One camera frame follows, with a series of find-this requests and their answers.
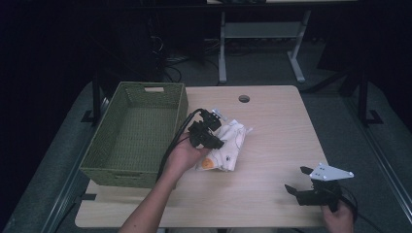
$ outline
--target orange label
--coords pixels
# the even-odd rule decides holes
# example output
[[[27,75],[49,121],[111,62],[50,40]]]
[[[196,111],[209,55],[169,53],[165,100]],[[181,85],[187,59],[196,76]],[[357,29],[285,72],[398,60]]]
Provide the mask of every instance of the orange label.
[[[205,158],[202,161],[202,168],[203,169],[211,169],[211,168],[213,168],[213,166],[214,166],[213,161],[210,158]]]

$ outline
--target gray floor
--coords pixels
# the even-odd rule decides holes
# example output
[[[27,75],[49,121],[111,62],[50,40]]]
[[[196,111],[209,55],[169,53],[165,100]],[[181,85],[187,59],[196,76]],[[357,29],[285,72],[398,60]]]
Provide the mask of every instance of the gray floor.
[[[228,56],[226,63],[228,81],[225,85],[289,84],[305,89],[333,74],[333,72],[316,69],[324,45],[304,43],[298,61],[307,81],[298,83],[286,55],[286,51],[292,45],[293,41],[254,42],[249,48],[251,53]],[[216,55],[208,56],[208,59],[217,64]],[[173,67],[181,71],[182,82],[187,86],[216,85],[219,79],[218,70],[211,62],[200,64],[188,61]],[[175,70],[167,69],[167,71],[174,80],[179,78]],[[377,224],[384,232],[412,232],[412,225],[399,204],[399,197],[395,195],[389,183],[385,167],[380,165],[376,155],[377,152],[386,155],[406,192],[412,193],[410,182],[412,170],[409,168],[409,164],[412,164],[411,133],[389,107],[382,92],[373,84],[369,89],[368,107],[378,112],[384,124],[370,125],[368,128],[361,126],[353,111],[357,96],[355,94],[351,98],[340,97],[337,94],[340,84],[341,81],[333,83],[315,94],[302,94],[327,161],[331,166],[353,171],[356,174],[354,179],[342,181],[341,184],[356,195],[363,216]],[[63,220],[56,232],[117,231],[117,229],[81,229],[74,223],[79,209],[76,197],[82,195],[88,179],[72,168],[79,154],[82,155],[84,146],[87,145],[94,130],[90,123],[81,123],[83,114],[87,110],[91,110],[90,85],[86,86],[79,95],[61,125],[44,161],[21,198],[6,232],[42,232],[46,222],[52,223],[51,213],[59,206],[63,208],[60,212],[55,211],[60,213],[55,223],[59,223],[61,218]],[[373,143],[376,143],[378,149],[371,146]],[[64,195],[61,190],[70,174],[78,176],[74,176],[76,179],[72,183],[72,191]],[[323,228],[301,230],[326,232]],[[280,232],[293,232],[293,230],[280,229]],[[356,222],[356,232],[376,231],[360,218]]]

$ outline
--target human hand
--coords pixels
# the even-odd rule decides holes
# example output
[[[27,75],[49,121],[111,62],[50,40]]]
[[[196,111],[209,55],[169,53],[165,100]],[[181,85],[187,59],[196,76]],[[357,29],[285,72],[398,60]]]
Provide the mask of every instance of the human hand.
[[[321,206],[324,214],[325,226],[330,233],[353,233],[354,232],[354,215],[351,208],[339,201],[337,211],[332,212],[329,206]]]
[[[193,167],[210,149],[194,148],[189,141],[189,133],[181,135],[178,145],[172,150],[167,159],[164,173],[179,179],[185,171]]]

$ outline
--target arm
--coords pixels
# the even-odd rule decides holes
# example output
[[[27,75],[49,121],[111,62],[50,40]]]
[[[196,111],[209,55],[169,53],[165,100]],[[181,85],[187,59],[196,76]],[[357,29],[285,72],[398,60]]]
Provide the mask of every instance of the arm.
[[[321,206],[324,214],[325,226],[330,233],[353,233],[354,216],[351,209],[342,201],[338,203],[338,209],[333,213],[328,206]]]
[[[183,134],[181,140],[187,136],[188,134]],[[120,232],[156,232],[167,200],[177,181],[208,152],[207,149],[192,147],[189,140],[177,145],[170,153],[164,172],[154,188],[126,220]]]

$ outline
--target dark background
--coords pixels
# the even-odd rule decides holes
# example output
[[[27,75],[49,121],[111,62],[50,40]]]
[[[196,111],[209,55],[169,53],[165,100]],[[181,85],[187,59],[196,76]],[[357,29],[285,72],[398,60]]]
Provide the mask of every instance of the dark background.
[[[185,50],[201,60],[203,38],[219,33],[220,21],[206,20],[212,17],[199,13],[160,14],[159,22],[148,23],[153,13],[93,10],[139,5],[136,1],[114,4],[89,1],[85,6],[76,1],[48,0],[0,3],[0,228],[73,102],[93,76],[98,76],[109,96],[120,80],[159,82],[163,61],[153,55],[149,35],[161,36],[167,47]],[[314,9],[305,36],[305,40],[327,40],[320,68],[341,71],[359,65],[385,92],[409,129],[411,10],[408,1],[400,0],[362,1],[355,8],[339,11]],[[230,16],[242,20],[245,14]]]

